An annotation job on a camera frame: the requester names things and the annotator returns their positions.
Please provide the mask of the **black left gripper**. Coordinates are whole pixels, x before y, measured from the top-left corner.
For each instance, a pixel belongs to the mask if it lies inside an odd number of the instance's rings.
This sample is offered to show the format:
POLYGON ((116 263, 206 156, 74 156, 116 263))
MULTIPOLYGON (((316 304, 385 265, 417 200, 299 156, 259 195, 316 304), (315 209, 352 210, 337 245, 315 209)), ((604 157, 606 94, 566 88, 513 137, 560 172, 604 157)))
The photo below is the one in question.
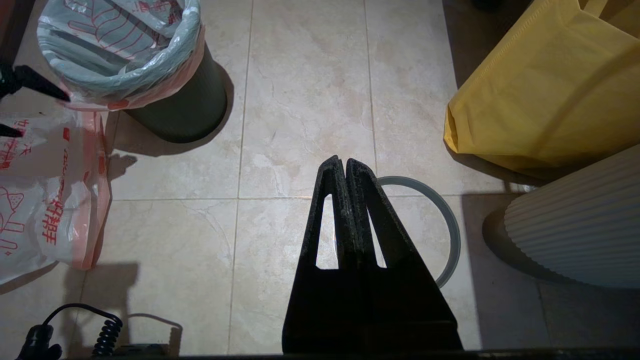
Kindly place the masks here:
MULTIPOLYGON (((0 98, 3 99, 16 93, 22 88, 30 89, 45 96, 62 102, 70 102, 66 91, 40 75, 27 65, 19 65, 13 69, 11 64, 0 64, 0 98)), ((23 132, 11 126, 0 124, 0 136, 7 138, 21 138, 23 132)))

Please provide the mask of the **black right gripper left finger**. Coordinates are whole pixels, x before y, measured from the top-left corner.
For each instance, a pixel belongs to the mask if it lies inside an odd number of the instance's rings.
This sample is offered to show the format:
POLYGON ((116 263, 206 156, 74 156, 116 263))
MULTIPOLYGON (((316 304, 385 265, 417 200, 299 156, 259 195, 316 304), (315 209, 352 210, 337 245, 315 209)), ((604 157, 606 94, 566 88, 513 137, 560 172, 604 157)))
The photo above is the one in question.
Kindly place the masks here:
POLYGON ((318 167, 301 252, 282 328, 285 352, 366 352, 364 271, 370 266, 370 231, 362 225, 354 188, 354 158, 334 155, 318 167), (317 266, 323 209, 333 201, 336 269, 317 266))

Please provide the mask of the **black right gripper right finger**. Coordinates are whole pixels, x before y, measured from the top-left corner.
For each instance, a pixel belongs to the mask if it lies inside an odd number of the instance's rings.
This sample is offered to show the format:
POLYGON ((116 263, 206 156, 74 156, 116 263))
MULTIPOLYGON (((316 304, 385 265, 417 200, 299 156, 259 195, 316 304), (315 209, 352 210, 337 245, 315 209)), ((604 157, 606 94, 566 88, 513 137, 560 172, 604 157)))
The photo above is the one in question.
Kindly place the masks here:
POLYGON ((375 352, 461 351, 458 324, 373 171, 348 159, 365 344, 375 352))

